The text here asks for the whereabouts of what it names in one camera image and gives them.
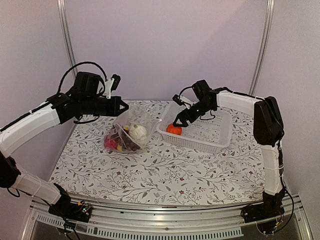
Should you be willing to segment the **orange toy fruit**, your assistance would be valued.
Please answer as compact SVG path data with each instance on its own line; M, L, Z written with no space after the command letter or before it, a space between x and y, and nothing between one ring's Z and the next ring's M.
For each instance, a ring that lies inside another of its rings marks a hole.
M174 135L180 136L183 132L182 128L179 126L174 126L172 123L166 128L166 132Z

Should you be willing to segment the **clear zip top bag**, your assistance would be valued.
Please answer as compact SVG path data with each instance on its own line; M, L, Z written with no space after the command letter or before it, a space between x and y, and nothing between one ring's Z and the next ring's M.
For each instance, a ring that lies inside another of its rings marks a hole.
M103 146L118 153L136 153L144 150L161 120L137 103L116 117L106 136Z

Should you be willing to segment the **white cauliflower toy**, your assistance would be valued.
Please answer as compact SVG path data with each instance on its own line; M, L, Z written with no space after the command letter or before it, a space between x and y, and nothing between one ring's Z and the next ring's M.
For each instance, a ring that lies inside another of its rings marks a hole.
M129 136L136 141L142 141L147 138L147 129L142 125L134 124L129 128Z

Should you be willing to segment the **dark red grapes toy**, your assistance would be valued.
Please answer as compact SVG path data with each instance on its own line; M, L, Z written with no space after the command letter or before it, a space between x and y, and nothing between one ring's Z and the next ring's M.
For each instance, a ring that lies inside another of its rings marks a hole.
M124 131L123 128L113 126L110 133L111 135L118 137L117 144L122 146L121 152L136 152L141 149L141 147L129 136L129 132Z

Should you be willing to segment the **red toy pepper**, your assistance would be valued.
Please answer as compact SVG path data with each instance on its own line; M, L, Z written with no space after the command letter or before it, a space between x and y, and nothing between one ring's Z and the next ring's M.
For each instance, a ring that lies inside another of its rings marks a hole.
M106 149L116 150L118 146L118 137L114 135L107 135L104 138L104 147Z

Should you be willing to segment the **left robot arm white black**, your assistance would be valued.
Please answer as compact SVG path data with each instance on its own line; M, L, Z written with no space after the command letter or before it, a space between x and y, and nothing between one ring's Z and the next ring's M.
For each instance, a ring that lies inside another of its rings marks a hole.
M74 119L82 124L84 115L98 119L117 117L129 106L120 96L113 96L121 77L101 77L94 73L78 72L67 93L58 92L41 105L7 124L0 130L0 186L13 188L46 201L63 216L74 213L68 193L60 186L18 169L12 154L42 132Z

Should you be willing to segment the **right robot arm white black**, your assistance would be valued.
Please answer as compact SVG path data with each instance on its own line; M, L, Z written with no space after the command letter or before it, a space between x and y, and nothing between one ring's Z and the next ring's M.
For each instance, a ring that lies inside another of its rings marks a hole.
M206 80L199 80L190 86L197 102L190 103L181 93L173 96L173 101L185 109L177 114L173 125L186 128L200 117L218 108L229 108L253 118L253 137L260 145L264 161L265 184L262 203L248 205L242 209L244 217L270 218L284 213L282 199L285 196L283 183L282 138L284 123L277 100L273 96L265 98L232 91L226 86L212 89Z

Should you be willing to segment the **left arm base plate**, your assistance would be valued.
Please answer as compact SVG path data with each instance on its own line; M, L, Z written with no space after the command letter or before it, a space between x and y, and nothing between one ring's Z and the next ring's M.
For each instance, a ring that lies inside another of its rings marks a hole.
M93 208L90 203L85 203L84 201L72 203L68 199L60 199L49 207L48 212L63 219L88 223L92 210Z

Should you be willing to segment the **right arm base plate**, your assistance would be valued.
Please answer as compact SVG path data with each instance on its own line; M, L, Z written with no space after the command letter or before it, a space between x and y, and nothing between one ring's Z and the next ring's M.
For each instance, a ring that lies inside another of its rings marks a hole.
M283 215L282 201L264 200L259 204L248 204L241 209L240 216L245 223L256 222Z

